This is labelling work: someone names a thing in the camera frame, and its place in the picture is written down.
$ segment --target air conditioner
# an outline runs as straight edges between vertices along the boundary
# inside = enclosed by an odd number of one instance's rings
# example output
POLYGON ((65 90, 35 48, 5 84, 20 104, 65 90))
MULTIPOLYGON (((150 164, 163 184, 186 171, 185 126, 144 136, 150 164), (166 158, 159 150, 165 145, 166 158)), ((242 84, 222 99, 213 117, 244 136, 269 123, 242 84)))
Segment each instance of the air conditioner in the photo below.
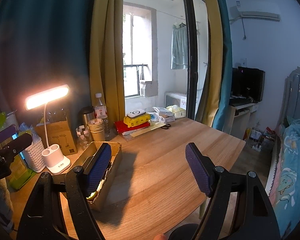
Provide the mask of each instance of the air conditioner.
POLYGON ((164 105, 165 105, 165 107, 177 105, 186 110, 187 95, 181 94, 181 93, 165 92, 164 93, 164 105))
POLYGON ((237 9, 242 18, 259 18, 280 21, 280 10, 275 3, 261 1, 237 1, 237 9))

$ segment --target keyboard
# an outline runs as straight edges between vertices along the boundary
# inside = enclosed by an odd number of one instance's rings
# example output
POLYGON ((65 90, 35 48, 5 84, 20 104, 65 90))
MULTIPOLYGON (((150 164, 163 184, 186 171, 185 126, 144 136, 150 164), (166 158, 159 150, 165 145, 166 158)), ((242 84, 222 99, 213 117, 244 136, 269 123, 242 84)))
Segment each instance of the keyboard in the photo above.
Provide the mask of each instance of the keyboard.
POLYGON ((229 100, 230 106, 243 106, 251 103, 253 103, 253 100, 248 98, 230 98, 229 100))

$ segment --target wooden table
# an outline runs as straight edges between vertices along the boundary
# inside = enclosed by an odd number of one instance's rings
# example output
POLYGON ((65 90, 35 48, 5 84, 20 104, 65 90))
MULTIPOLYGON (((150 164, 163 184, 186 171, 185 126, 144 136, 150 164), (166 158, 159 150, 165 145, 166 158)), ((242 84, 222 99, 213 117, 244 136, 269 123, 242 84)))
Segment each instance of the wooden table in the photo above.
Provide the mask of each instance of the wooden table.
MULTIPOLYGON (((94 212, 106 239, 150 239, 176 226, 205 199, 185 158, 185 147, 196 143, 215 165, 229 170, 245 142, 187 118, 122 144, 122 162, 108 194, 104 210, 94 212)), ((78 158, 71 155, 72 163, 78 158)), ((18 192, 11 193, 16 227, 39 174, 18 192)), ((77 238, 67 201, 62 208, 70 236, 77 238)))

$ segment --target computer monitor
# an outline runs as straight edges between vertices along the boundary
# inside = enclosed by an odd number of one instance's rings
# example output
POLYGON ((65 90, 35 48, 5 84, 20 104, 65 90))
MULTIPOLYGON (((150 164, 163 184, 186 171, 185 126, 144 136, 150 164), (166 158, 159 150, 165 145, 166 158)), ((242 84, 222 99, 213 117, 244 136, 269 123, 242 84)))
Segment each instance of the computer monitor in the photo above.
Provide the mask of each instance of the computer monitor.
POLYGON ((238 72, 241 76, 241 94, 246 97, 250 96, 255 101, 262 101, 266 73, 257 68, 247 67, 238 67, 238 72))
POLYGON ((241 75, 237 68, 232 68, 231 95, 241 95, 241 75))

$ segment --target scissors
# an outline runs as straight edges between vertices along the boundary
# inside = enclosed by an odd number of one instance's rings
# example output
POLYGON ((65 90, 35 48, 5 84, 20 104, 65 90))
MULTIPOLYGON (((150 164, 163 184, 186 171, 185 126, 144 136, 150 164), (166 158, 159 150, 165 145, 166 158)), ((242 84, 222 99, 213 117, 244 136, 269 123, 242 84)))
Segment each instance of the scissors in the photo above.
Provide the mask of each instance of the scissors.
POLYGON ((161 127, 161 129, 168 130, 171 127, 171 124, 167 123, 161 127))

